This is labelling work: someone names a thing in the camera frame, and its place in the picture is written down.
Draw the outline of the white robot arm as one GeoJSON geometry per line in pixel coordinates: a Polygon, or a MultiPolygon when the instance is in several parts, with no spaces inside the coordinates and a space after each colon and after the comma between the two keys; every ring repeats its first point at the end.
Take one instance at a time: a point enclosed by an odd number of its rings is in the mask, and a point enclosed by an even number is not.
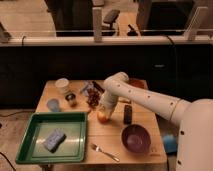
{"type": "Polygon", "coordinates": [[[213,99],[189,102],[134,87],[125,72],[103,82],[100,104],[111,115],[118,98],[141,105],[179,127],[176,171],[213,171],[213,99]]]}

